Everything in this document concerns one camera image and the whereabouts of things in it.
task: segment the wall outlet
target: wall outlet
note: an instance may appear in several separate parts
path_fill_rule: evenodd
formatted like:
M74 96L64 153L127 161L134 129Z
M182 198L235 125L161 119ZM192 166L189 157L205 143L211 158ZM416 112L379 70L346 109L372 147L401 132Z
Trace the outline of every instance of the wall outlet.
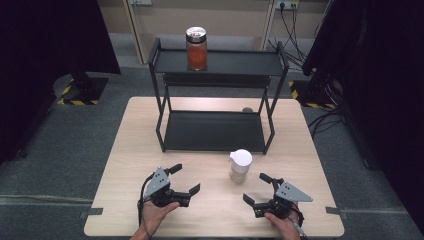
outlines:
M277 4L275 5L275 9L280 10L281 9L281 3L284 3L284 9L283 10L293 10L299 8L299 0L282 0L277 1Z

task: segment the shelf tier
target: shelf tier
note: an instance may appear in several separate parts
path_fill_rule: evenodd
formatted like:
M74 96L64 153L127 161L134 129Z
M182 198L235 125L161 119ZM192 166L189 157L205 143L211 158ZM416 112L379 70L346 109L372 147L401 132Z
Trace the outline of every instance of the shelf tier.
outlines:
M265 149L258 113L172 111L164 141L167 150L235 151Z
M275 52L235 52L208 50L207 68L202 71L187 67L185 50L160 49L155 73L193 75L282 76L281 60Z

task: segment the wooden table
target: wooden table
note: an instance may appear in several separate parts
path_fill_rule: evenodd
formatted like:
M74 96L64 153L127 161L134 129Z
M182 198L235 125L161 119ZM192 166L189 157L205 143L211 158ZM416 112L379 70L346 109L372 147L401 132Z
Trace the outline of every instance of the wooden table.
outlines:
M256 108L260 99L173 98L174 109L242 110ZM243 193L257 203L273 196L271 185L259 179L260 173L284 178L311 197L299 203L305 216L303 229L311 237L339 237L344 232L339 215L326 213L335 208L300 105L295 100L279 100L273 115L275 137L267 155L253 154L253 163L242 185L229 178L229 152L163 153L155 133L159 112L153 97L131 98L106 164L92 208L101 215L88 216L89 236L131 236L138 228L137 201L143 182L158 166L183 169L170 176L171 188L188 192L201 183L190 207L179 208L163 221L158 237L278 237L265 218L255 218ZM267 120L264 116L264 134Z

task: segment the black curtain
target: black curtain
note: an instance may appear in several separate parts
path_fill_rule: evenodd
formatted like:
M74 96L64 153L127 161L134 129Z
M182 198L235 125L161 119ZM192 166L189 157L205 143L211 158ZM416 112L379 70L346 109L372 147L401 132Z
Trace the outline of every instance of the black curtain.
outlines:
M120 74L96 0L2 1L0 164L12 158L71 71Z

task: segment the yellow and black tape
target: yellow and black tape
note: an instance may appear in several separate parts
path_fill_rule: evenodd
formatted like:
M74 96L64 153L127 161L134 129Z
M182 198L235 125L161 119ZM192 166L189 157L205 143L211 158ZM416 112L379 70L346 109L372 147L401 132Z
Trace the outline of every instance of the yellow and black tape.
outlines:
M68 85L65 87L65 89L62 92L62 95L57 102L57 104L69 104L69 105L76 105L76 106L85 106L85 105L96 105L99 102L99 99L81 99L79 98L79 95L72 99L65 99L66 94L69 93L71 88L76 88L74 85L74 79L72 79Z
M296 90L296 85L293 81L289 81L290 91L292 93L293 99L297 100L302 107L311 107L311 108L335 108L336 106L332 103L326 103L326 104L317 104L313 102L302 102L299 99L299 93Z

